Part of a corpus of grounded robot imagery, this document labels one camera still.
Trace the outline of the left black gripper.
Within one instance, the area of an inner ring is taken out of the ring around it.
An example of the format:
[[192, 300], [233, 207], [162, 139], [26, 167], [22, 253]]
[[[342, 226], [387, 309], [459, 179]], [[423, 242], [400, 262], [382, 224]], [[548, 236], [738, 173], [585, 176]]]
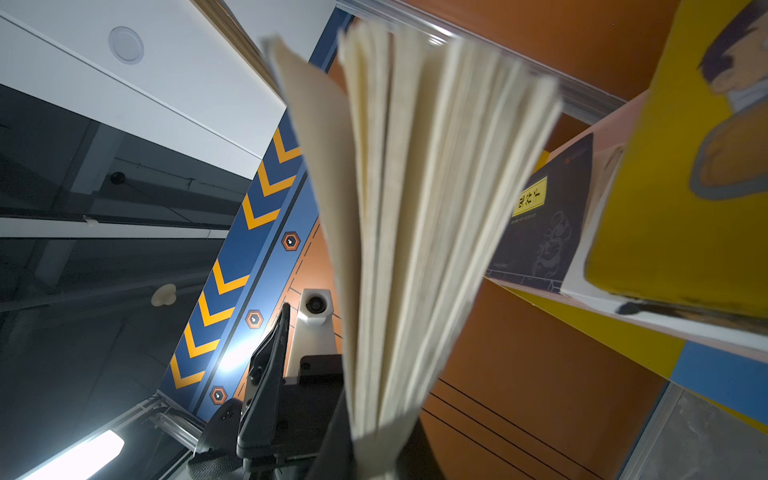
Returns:
[[308, 355], [283, 383], [291, 308], [251, 356], [246, 400], [227, 400], [187, 462], [192, 479], [304, 479], [342, 393], [339, 354]]

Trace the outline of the dark blue book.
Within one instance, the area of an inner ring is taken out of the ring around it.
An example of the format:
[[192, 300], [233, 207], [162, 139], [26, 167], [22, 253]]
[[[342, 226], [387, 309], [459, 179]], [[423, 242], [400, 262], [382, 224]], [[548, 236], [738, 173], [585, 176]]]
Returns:
[[581, 238], [590, 190], [593, 135], [532, 174], [486, 272], [492, 280], [557, 293]]
[[279, 37], [263, 52], [332, 263], [356, 479], [397, 463], [562, 110], [558, 80], [475, 40], [359, 22], [336, 84]]

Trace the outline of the yellow cartoon cover book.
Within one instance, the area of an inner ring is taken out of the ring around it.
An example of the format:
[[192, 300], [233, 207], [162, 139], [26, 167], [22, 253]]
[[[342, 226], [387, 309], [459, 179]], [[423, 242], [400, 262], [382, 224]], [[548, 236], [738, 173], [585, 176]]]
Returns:
[[619, 296], [767, 314], [767, 5], [684, 1], [585, 262]]

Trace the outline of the white book with brown bars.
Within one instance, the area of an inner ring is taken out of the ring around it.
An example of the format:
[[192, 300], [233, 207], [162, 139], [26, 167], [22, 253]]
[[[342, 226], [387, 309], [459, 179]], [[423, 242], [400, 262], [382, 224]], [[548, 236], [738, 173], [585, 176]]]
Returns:
[[616, 175], [612, 172], [606, 178], [604, 189], [591, 203], [591, 214], [582, 229], [579, 246], [560, 293], [585, 309], [765, 363], [765, 320], [610, 294], [587, 281], [587, 257]]

